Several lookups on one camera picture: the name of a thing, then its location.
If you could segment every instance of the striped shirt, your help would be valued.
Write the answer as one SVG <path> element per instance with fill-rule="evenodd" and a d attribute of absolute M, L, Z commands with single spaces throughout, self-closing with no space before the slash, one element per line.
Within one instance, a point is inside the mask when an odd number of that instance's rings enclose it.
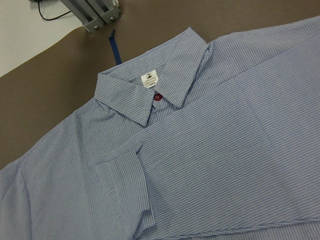
<path fill-rule="evenodd" d="M 118 239 L 300 223 L 319 239 L 319 159 L 320 34 L 140 131 L 96 169 Z"/>

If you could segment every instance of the white wall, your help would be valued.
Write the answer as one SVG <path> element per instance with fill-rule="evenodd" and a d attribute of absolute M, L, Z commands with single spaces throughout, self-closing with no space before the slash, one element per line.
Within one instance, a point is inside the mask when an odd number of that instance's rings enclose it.
<path fill-rule="evenodd" d="M 59 0 L 40 2 L 45 18 L 54 18 L 68 8 Z M 51 47 L 82 23 L 72 13 L 45 21 L 38 3 L 29 0 L 2 0 L 0 7 L 0 76 Z"/>

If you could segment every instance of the shirt sleeve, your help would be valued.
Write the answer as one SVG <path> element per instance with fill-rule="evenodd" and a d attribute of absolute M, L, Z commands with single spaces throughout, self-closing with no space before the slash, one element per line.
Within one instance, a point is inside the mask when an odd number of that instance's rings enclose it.
<path fill-rule="evenodd" d="M 0 171 L 0 239 L 32 238 L 28 190 L 17 159 Z"/>
<path fill-rule="evenodd" d="M 97 166 L 115 227 L 121 239 L 138 238 L 156 225 L 145 175 L 135 151 Z"/>

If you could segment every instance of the sleeve cuff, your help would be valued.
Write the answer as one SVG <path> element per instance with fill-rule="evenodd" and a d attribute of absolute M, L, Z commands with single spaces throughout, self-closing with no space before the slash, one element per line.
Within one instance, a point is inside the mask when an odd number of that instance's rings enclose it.
<path fill-rule="evenodd" d="M 135 151 L 96 166 L 114 226 L 123 239 L 155 226 L 145 175 Z"/>

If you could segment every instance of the red button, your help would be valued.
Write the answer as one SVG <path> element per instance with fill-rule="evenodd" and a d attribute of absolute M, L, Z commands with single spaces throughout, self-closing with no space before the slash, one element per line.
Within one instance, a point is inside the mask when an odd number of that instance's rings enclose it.
<path fill-rule="evenodd" d="M 160 93 L 156 93 L 153 97 L 155 101 L 160 101 L 162 99 L 162 95 Z"/>

